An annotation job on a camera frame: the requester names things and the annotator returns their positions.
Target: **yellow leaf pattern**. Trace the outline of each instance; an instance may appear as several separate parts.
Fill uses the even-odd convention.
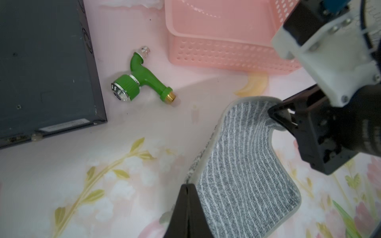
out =
[[[329,195],[327,197],[327,205],[328,206],[332,206],[332,199],[331,199],[331,197]]]
[[[357,173],[355,175],[355,177],[353,178],[354,189],[357,189],[359,187],[360,183],[361,183],[360,175],[359,175],[359,173]]]
[[[296,177],[296,175],[297,175],[297,171],[296,171],[296,169],[293,169],[293,170],[291,171],[291,173],[292,173],[292,175],[293,175],[294,177]]]
[[[120,179],[128,179],[130,177],[128,173],[122,169],[114,169],[113,171]]]
[[[316,223],[317,228],[319,229],[320,233],[323,234],[324,238],[333,238],[330,230],[324,223]]]
[[[66,208],[57,208],[54,217],[56,221],[56,227],[59,226],[64,219]]]
[[[95,191],[92,191],[85,199],[83,199],[82,203],[94,203],[103,197],[104,197],[104,190],[97,189]]]
[[[307,177],[307,184],[310,188],[312,188],[312,182],[311,182],[311,179],[309,177]]]
[[[90,179],[93,178],[93,175],[94,175],[94,172],[95,172],[95,166],[91,167],[89,169],[89,171],[87,171],[87,178],[86,178],[86,181],[89,181]]]
[[[143,146],[143,143],[144,143],[144,137],[140,138],[140,139],[137,139],[131,146],[131,150],[130,150],[130,153],[136,151],[136,150],[139,150],[142,146]]]
[[[148,152],[148,150],[139,153],[139,154],[138,154],[138,157],[141,158],[142,160],[153,160],[153,159],[155,159],[155,158]]]
[[[351,170],[354,166],[354,163],[355,163],[354,159],[350,159],[348,162],[345,163],[344,166],[347,167],[348,170]]]
[[[306,230],[306,238],[312,238],[311,232],[309,231],[309,229]]]

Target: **painted leaf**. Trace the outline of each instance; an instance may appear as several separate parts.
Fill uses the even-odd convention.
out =
[[[83,203],[94,203],[99,199],[104,197],[104,190],[97,189],[92,191],[85,199],[82,200]]]
[[[353,187],[353,179],[349,175],[345,175],[345,180],[347,181],[347,184],[350,188],[354,188]]]
[[[143,142],[144,142],[144,137],[140,138],[140,139],[137,139],[131,146],[131,150],[130,150],[130,153],[136,151],[136,150],[139,150],[142,146],[143,146]]]
[[[347,167],[348,170],[351,170],[354,164],[355,164],[354,160],[349,160],[348,162],[345,163],[345,167]]]
[[[307,184],[310,188],[312,188],[312,182],[311,182],[311,179],[309,177],[307,177]]]
[[[353,177],[353,186],[355,189],[357,189],[360,186],[361,178],[359,173],[356,173],[356,175]]]
[[[311,232],[309,231],[309,229],[306,230],[306,238],[312,238]]]
[[[332,206],[332,199],[331,199],[331,197],[329,195],[327,197],[327,205],[328,206]]]
[[[139,154],[138,154],[138,157],[141,158],[142,160],[153,160],[153,159],[155,159],[155,158],[148,152],[148,150],[139,153]]]
[[[90,179],[92,179],[94,173],[95,173],[95,166],[91,167],[89,169],[89,171],[87,171],[87,178],[86,178],[86,180],[89,181]]]
[[[122,169],[114,169],[113,171],[120,179],[128,179],[130,177],[128,173]]]
[[[361,200],[363,200],[364,202],[367,201],[367,197],[366,197],[365,193],[362,194],[362,196],[361,196]]]
[[[324,223],[316,223],[317,228],[319,229],[320,233],[323,234],[324,238],[333,238],[330,230]]]
[[[64,220],[66,208],[57,208],[54,216],[56,221],[56,226],[59,226],[61,222]]]
[[[350,235],[350,237],[361,238],[360,234],[356,229],[353,218],[351,218],[348,215],[348,213],[337,202],[335,202],[334,200],[332,202],[337,211],[340,213],[341,217],[343,218],[344,224],[347,227],[347,233]]]
[[[297,175],[297,171],[296,171],[296,169],[293,169],[293,170],[291,171],[291,173],[292,173],[292,175],[293,175],[294,177],[296,177],[296,175]]]

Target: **painted flower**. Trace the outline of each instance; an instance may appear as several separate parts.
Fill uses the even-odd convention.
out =
[[[326,213],[325,221],[333,237],[345,238],[346,227],[337,210],[332,209],[330,212]]]
[[[356,216],[354,218],[356,228],[359,232],[369,235],[375,228],[375,221],[370,215],[364,202],[356,206]]]
[[[142,230],[138,238],[162,238],[165,232],[166,229],[159,223],[159,220],[154,220]]]
[[[381,190],[381,159],[372,156],[372,163],[368,164],[368,179],[378,190]]]

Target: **black cable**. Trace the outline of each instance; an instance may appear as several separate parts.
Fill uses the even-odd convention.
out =
[[[361,30],[365,30],[367,28],[367,24],[365,22],[365,4],[366,0],[361,0],[360,2],[360,28]],[[363,34],[365,43],[367,44],[367,47],[369,50],[373,50],[373,44],[372,41],[370,40],[369,34],[366,32]],[[371,53],[372,58],[376,59],[376,53],[372,52]]]

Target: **screw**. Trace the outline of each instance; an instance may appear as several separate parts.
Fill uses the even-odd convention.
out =
[[[352,19],[351,19],[351,18],[347,18],[347,19],[345,19],[345,21],[343,21],[343,26],[347,26],[347,25],[349,25],[351,22],[352,22]]]
[[[340,27],[338,27],[338,26],[333,26],[333,27],[329,30],[329,33],[330,33],[330,34],[334,34],[334,33],[336,33],[339,29],[340,29]]]
[[[341,101],[343,103],[347,103],[348,102],[348,96],[347,95],[344,95],[343,97],[341,97]]]
[[[320,44],[319,42],[316,42],[315,44],[313,44],[311,47],[310,47],[310,51],[313,52],[315,50],[317,50],[319,48]]]
[[[373,76],[373,81],[374,81],[375,83],[380,82],[380,80],[381,80],[381,76],[380,76],[379,74],[376,74],[375,76]]]

